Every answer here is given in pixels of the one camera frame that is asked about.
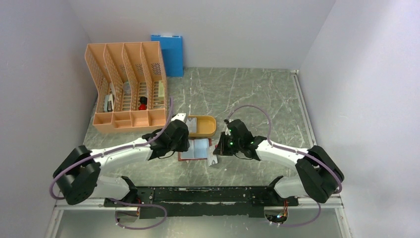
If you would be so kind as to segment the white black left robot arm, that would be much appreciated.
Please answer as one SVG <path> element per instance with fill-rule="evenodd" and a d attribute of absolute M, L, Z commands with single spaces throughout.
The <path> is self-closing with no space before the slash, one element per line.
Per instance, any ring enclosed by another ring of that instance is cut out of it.
<path fill-rule="evenodd" d="M 81 145 L 72 150 L 53 174 L 53 184 L 69 205 L 87 199 L 106 198 L 131 206 L 138 200 L 138 190 L 127 176 L 111 178 L 105 174 L 136 162 L 163 157 L 169 152 L 189 148 L 189 130 L 184 119 L 174 117 L 165 128 L 119 146 L 89 150 Z"/>

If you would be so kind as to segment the yellow oval tray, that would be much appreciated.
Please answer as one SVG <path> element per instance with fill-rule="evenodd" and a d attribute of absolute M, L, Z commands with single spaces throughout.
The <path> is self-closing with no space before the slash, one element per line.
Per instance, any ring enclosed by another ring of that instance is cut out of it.
<path fill-rule="evenodd" d="M 212 137 L 217 129 L 216 119 L 213 116 L 187 116 L 197 118 L 197 132 L 189 133 L 190 138 Z"/>

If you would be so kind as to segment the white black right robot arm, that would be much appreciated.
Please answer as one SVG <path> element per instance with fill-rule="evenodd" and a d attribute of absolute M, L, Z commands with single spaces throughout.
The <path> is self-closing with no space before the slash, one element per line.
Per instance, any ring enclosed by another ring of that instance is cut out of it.
<path fill-rule="evenodd" d="M 294 148 L 276 144 L 264 136 L 254 136 L 239 120 L 227 122 L 227 130 L 220 134 L 213 154 L 235 156 L 241 152 L 248 160 L 268 161 L 288 167 L 294 177 L 278 177 L 270 184 L 267 199 L 280 205 L 286 198 L 307 196 L 325 203 L 342 188 L 344 175 L 332 158 L 320 146 Z"/>

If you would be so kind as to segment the red leather card holder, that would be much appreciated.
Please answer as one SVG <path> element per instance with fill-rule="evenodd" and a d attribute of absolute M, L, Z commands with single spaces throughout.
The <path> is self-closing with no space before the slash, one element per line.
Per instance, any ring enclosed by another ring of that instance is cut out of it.
<path fill-rule="evenodd" d="M 207 148 L 212 145 L 210 138 L 189 139 L 189 148 L 178 153 L 178 161 L 207 160 Z"/>

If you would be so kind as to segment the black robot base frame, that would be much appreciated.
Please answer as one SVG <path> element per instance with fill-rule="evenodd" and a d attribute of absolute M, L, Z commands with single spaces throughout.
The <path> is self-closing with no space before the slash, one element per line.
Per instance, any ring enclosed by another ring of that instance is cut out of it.
<path fill-rule="evenodd" d="M 295 197 L 281 198 L 270 186 L 217 187 L 137 187 L 137 194 L 123 199 L 123 204 L 106 198 L 104 207 L 127 211 L 128 203 L 146 204 L 140 208 L 141 219 L 194 216 L 236 216 L 263 218 L 267 207 L 297 206 Z"/>

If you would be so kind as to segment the silver VIP credit card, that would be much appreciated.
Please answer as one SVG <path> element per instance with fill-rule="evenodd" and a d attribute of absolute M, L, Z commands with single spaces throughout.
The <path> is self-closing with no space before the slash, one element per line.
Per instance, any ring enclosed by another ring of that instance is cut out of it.
<path fill-rule="evenodd" d="M 212 145 L 207 148 L 207 163 L 208 166 L 214 166 L 218 163 L 217 155 L 215 155 L 213 152 L 215 150 L 215 145 Z"/>

